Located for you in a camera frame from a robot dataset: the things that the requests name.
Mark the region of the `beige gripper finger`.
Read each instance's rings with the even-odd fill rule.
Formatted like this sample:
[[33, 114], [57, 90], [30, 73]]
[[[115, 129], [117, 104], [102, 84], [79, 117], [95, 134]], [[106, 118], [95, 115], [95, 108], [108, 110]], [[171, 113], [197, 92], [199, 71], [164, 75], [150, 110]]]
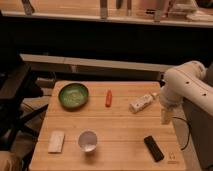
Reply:
[[161, 123], [169, 124], [172, 119], [172, 110], [169, 108], [163, 108], [161, 110]]

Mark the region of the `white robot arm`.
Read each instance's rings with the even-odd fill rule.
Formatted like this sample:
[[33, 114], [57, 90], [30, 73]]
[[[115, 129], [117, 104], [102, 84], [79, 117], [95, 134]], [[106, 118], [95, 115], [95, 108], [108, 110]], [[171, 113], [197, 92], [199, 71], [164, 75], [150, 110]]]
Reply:
[[213, 87], [203, 81], [207, 69], [199, 61], [189, 61], [164, 73], [165, 85], [159, 93], [161, 122], [169, 124], [173, 110], [186, 98], [213, 116]]

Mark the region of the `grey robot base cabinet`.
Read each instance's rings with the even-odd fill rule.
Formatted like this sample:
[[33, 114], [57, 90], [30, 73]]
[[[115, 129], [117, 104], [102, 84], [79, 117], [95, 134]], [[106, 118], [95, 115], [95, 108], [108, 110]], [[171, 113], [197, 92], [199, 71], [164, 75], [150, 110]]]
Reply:
[[213, 62], [207, 69], [203, 83], [210, 90], [186, 96], [183, 109], [191, 126], [191, 134], [199, 164], [203, 171], [213, 171]]

